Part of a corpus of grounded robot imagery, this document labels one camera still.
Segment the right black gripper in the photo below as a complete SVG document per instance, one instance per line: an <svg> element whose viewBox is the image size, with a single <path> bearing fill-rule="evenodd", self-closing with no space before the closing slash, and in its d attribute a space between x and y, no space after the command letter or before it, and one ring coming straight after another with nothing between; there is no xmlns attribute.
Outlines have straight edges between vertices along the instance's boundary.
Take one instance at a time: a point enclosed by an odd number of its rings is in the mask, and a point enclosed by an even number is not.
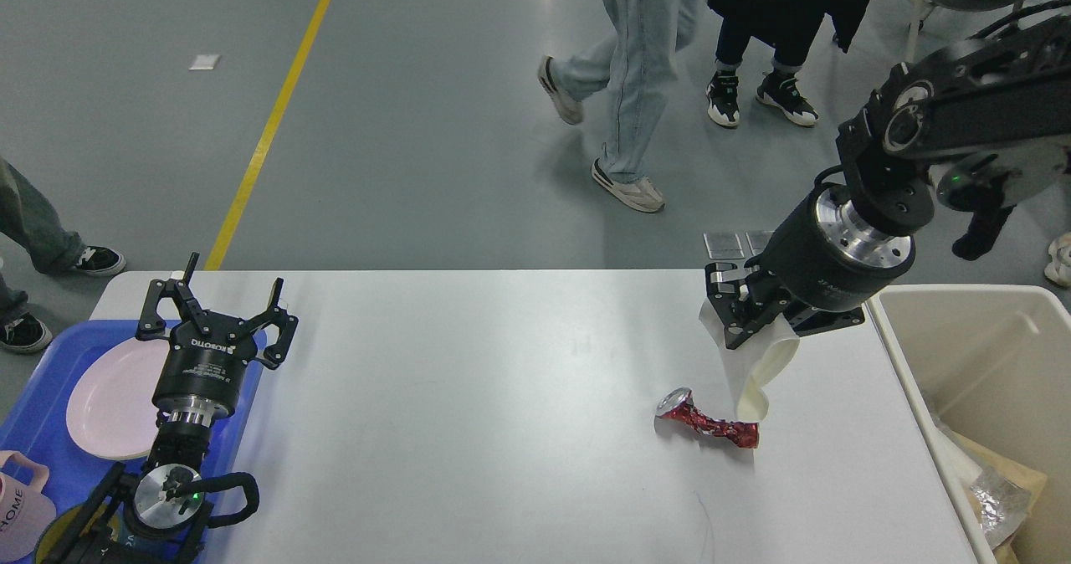
<svg viewBox="0 0 1071 564"><path fill-rule="evenodd" d="M914 260L911 237L873 228L845 186L820 186L791 210L758 259L708 263L706 294L725 347L734 350L781 313L799 336L860 325L865 315L857 305L906 274Z"/></svg>

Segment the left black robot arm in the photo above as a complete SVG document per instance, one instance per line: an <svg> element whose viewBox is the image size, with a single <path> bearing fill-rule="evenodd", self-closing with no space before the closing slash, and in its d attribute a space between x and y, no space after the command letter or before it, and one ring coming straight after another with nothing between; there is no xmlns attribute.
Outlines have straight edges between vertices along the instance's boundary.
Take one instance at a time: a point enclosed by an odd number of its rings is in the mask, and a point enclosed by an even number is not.
<svg viewBox="0 0 1071 564"><path fill-rule="evenodd" d="M191 283L199 255L179 278L154 280L135 332L168 345L156 388L156 438L137 472L111 464L67 522L56 520L37 542L37 563L192 563L203 533L255 514L259 489L245 472L202 471L212 429L238 410L248 365L280 368L299 321L273 283L263 313L251 319L203 309Z"/></svg>

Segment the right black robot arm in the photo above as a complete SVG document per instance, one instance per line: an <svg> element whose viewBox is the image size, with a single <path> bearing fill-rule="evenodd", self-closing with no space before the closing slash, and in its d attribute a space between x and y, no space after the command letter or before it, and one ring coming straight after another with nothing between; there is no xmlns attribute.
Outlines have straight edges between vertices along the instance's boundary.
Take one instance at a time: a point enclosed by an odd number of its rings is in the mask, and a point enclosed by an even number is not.
<svg viewBox="0 0 1071 564"><path fill-rule="evenodd" d="M799 336L860 323L912 266L935 203L971 214L957 258L990 251L1014 207L1066 174L1068 39L1068 0L1049 1L891 68L764 250L706 266L715 336L734 350L778 320Z"/></svg>

